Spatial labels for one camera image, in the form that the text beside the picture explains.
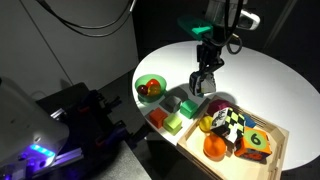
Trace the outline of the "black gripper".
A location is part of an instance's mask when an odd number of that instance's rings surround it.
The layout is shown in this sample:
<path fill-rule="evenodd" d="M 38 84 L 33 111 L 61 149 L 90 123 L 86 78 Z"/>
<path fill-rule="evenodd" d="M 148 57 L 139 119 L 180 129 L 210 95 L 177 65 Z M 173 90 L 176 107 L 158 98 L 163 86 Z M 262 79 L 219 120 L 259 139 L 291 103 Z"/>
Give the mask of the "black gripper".
<path fill-rule="evenodd" d="M 207 39 L 203 39 L 202 43 L 197 46 L 197 62 L 199 63 L 200 72 L 214 72 L 224 65 L 223 59 L 220 57 L 222 48 L 214 45 Z M 189 89 L 195 96 L 201 94 L 200 72 L 192 72 L 189 77 Z M 216 83 L 213 73 L 206 75 L 203 82 L 205 93 L 213 93 L 216 91 Z"/>

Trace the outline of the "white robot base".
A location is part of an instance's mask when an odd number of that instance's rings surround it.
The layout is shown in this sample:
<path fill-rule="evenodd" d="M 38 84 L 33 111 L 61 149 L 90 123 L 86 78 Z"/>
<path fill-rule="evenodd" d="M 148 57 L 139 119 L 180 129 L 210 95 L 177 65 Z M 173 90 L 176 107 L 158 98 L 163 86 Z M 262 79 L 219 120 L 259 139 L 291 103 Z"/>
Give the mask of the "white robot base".
<path fill-rule="evenodd" d="M 1 180 L 31 179 L 48 169 L 69 137 L 13 80 L 0 79 Z"/>

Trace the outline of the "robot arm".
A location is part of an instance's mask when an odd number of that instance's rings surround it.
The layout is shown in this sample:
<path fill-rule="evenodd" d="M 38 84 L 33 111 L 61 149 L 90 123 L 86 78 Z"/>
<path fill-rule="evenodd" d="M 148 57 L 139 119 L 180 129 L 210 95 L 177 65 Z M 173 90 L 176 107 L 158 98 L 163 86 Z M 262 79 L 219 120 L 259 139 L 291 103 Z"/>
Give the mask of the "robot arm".
<path fill-rule="evenodd" d="M 214 72 L 224 65 L 220 57 L 222 48 L 230 54 L 242 49 L 241 38 L 234 33 L 236 28 L 255 30 L 260 18 L 243 9 L 247 0 L 209 0 L 205 19 L 184 16 L 178 24 L 194 39 L 201 41 L 196 47 L 199 70 L 189 77 L 189 89 L 195 96 L 216 91 Z"/>

